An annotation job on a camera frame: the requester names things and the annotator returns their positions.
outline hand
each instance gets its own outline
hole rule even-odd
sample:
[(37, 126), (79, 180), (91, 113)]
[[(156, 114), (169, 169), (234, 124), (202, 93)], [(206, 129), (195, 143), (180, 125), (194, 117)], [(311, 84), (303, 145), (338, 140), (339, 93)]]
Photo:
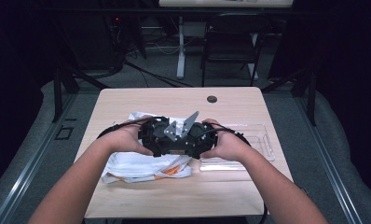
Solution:
[[(221, 128), (215, 119), (206, 119), (202, 123), (210, 123), (215, 129)], [(240, 161), (244, 153), (254, 150), (243, 141), (241, 141), (234, 133), (218, 131), (217, 146), (209, 151), (200, 154), (202, 158), (209, 159), (219, 157), (227, 161)]]
[(143, 147), (138, 142), (138, 132), (141, 127), (141, 124), (145, 123), (146, 121), (140, 121), (137, 124), (130, 124), (126, 125), (118, 130), (113, 132), (107, 133), (101, 138), (97, 139), (97, 141), (101, 140), (105, 141), (112, 153), (114, 152), (138, 152), (140, 154), (146, 156), (152, 156), (153, 152), (145, 147)]

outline dark background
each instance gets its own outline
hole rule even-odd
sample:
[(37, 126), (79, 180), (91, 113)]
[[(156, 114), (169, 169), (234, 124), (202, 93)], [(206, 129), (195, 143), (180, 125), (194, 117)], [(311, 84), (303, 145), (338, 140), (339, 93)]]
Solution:
[[(156, 2), (140, 1), (151, 6)], [(297, 1), (294, 10), (330, 10), (338, 2)], [(351, 160), (371, 188), (371, 1), (347, 3), (335, 22), (336, 38), (318, 71), (317, 89), (337, 113), (350, 143)], [(64, 36), (71, 23), (54, 23), (50, 16), (31, 10), (41, 4), (49, 3), (0, 1), (0, 176), (34, 122), (43, 100), (40, 88), (52, 80), (59, 67), (94, 68), (98, 64), (109, 70), (118, 60), (116, 50), (107, 43), (109, 37), (101, 33), (95, 37), (104, 48), (98, 48), (102, 51), (97, 55), (105, 57), (82, 58), (72, 43), (87, 36)], [(104, 31), (102, 24), (86, 24)], [(305, 66), (329, 24), (324, 20), (289, 20), (269, 76), (281, 77)]]

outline desk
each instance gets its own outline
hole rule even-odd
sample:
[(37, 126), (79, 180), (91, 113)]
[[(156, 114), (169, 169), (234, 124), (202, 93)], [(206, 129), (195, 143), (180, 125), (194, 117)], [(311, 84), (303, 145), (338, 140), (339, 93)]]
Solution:
[[(160, 7), (291, 7), (293, 0), (159, 0)], [(177, 64), (177, 78), (185, 76), (186, 55), (184, 48), (183, 17), (179, 18), (179, 61)], [(248, 64), (252, 73), (254, 64)]]
[[(208, 103), (210, 95), (218, 101)], [(186, 118), (197, 110), (197, 121), (214, 118), (227, 126), (238, 124), (245, 135), (247, 125), (265, 125), (276, 156), (272, 164), (292, 179), (262, 93), (250, 87), (103, 90), (76, 158), (102, 130), (126, 120), (130, 112)], [(85, 217), (220, 217), (263, 213), (260, 194), (246, 171), (201, 172), (200, 161), (194, 159), (190, 166), (192, 176), (182, 179), (133, 184), (99, 181)]]

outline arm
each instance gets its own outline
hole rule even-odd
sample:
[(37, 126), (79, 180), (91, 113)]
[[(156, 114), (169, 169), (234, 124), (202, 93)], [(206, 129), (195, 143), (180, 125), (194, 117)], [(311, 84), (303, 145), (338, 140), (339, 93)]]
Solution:
[(81, 223), (108, 158), (114, 152), (152, 152), (137, 141), (139, 125), (129, 125), (95, 140), (49, 191), (29, 223)]
[[(218, 123), (213, 119), (206, 119), (204, 122)], [(317, 206), (297, 185), (233, 133), (218, 132), (217, 146), (200, 156), (202, 158), (220, 157), (243, 164), (275, 222), (327, 223)]]

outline black chair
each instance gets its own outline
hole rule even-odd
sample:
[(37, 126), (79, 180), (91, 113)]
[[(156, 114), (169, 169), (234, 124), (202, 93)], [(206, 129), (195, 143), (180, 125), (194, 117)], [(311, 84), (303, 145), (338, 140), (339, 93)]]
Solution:
[[(205, 84), (206, 62), (254, 64), (250, 86), (253, 86), (255, 71), (261, 51), (261, 40), (269, 30), (269, 19), (263, 15), (224, 13), (213, 16), (205, 28), (205, 43), (200, 68), (202, 84)], [(257, 34), (253, 43), (252, 34)]]

